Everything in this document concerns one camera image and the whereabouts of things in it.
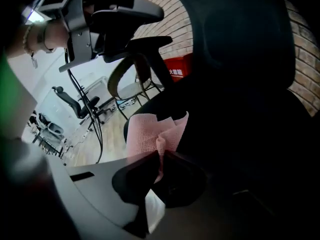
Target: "chair seat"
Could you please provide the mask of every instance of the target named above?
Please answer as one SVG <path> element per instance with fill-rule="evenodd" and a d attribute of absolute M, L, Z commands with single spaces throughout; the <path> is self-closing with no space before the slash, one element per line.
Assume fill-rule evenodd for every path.
<path fill-rule="evenodd" d="M 151 85 L 151 81 L 147 80 L 146 82 L 143 83 L 144 89 L 148 88 Z M 119 97 L 116 97 L 117 100 L 127 100 L 135 97 L 138 94 L 141 94 L 143 91 L 141 89 L 140 83 L 139 82 L 133 82 L 123 89 L 118 91 Z"/>
<path fill-rule="evenodd" d="M 90 100 L 90 107 L 95 107 L 97 105 L 97 103 L 99 102 L 100 98 L 97 96 L 94 96 L 91 100 Z M 87 107 L 84 105 L 83 108 L 81 109 L 79 116 L 80 118 L 85 118 L 88 115 L 88 110 Z"/>

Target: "hand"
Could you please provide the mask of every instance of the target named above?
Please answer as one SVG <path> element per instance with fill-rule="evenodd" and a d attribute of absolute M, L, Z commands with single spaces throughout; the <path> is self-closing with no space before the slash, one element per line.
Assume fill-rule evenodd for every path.
<path fill-rule="evenodd" d="M 67 48 L 68 39 L 69 34 L 62 20 L 53 20 L 46 27 L 44 44 L 48 49 Z"/>

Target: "red box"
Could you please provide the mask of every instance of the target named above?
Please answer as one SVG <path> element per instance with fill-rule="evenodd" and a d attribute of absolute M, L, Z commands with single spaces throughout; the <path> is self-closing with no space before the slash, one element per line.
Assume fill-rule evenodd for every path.
<path fill-rule="evenodd" d="M 174 82 L 189 75 L 192 71 L 192 53 L 182 57 L 168 58 L 164 60 Z"/>

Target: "pink towel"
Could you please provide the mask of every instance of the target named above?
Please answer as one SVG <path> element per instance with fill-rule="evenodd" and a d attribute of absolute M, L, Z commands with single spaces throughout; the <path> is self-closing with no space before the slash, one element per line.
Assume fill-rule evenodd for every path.
<path fill-rule="evenodd" d="M 158 151 L 160 156 L 159 175 L 163 176 L 163 155 L 165 150 L 176 151 L 188 122 L 189 113 L 178 120 L 171 117 L 158 121 L 155 114 L 135 114 L 130 118 L 126 139 L 127 157 L 145 152 Z"/>

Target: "watch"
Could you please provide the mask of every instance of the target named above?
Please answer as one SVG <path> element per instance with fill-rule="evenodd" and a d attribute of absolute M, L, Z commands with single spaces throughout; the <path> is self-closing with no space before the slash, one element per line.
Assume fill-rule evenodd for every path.
<path fill-rule="evenodd" d="M 39 45 L 40 49 L 45 51 L 47 54 L 53 53 L 56 49 L 48 49 L 45 45 L 45 35 L 46 35 L 46 30 L 47 26 L 50 21 L 46 22 L 45 24 L 42 24 L 40 26 L 40 30 L 38 32 L 38 36 L 36 38 L 36 42 Z"/>

